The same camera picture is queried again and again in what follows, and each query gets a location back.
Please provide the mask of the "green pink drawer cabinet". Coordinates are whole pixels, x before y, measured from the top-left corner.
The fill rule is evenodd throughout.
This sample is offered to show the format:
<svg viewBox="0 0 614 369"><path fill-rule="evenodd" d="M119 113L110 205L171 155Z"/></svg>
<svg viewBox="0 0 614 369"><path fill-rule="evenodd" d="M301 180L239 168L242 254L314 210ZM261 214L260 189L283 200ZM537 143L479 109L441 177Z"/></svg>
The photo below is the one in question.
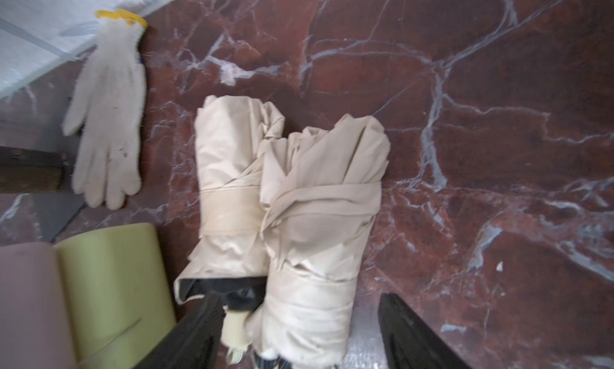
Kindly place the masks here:
<svg viewBox="0 0 614 369"><path fill-rule="evenodd" d="M155 226L1 249L4 368L131 368L176 326Z"/></svg>

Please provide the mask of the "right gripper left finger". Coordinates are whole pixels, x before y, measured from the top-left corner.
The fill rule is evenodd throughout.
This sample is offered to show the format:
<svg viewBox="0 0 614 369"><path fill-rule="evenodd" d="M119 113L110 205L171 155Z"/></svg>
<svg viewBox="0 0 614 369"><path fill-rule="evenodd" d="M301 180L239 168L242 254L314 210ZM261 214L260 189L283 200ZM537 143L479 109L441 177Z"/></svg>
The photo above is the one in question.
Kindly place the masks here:
<svg viewBox="0 0 614 369"><path fill-rule="evenodd" d="M202 299L135 367L211 369L217 362L225 312L221 299Z"/></svg>

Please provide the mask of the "beige umbrella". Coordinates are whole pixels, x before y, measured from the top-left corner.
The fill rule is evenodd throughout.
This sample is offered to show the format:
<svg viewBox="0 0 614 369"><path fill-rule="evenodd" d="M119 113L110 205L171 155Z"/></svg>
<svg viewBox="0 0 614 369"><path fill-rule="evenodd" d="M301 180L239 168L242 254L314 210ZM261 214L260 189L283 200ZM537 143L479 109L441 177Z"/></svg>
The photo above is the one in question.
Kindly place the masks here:
<svg viewBox="0 0 614 369"><path fill-rule="evenodd" d="M265 297L270 261L260 237L263 153L284 126L273 103L233 96L206 97L194 123L200 228L174 281L174 297L179 304L220 298L221 343L230 365L247 353L245 322Z"/></svg>
<svg viewBox="0 0 614 369"><path fill-rule="evenodd" d="M246 321L258 368L331 368L345 357L361 262L382 203L390 140L345 115L265 147L263 304Z"/></svg>

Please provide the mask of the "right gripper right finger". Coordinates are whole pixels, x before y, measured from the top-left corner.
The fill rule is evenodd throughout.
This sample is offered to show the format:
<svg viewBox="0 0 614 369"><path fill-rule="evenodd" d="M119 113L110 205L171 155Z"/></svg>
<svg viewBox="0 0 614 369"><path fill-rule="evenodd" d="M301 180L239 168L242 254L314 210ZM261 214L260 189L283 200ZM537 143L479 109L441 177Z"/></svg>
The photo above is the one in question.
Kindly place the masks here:
<svg viewBox="0 0 614 369"><path fill-rule="evenodd" d="M378 321L389 368L469 369L399 295L381 295Z"/></svg>

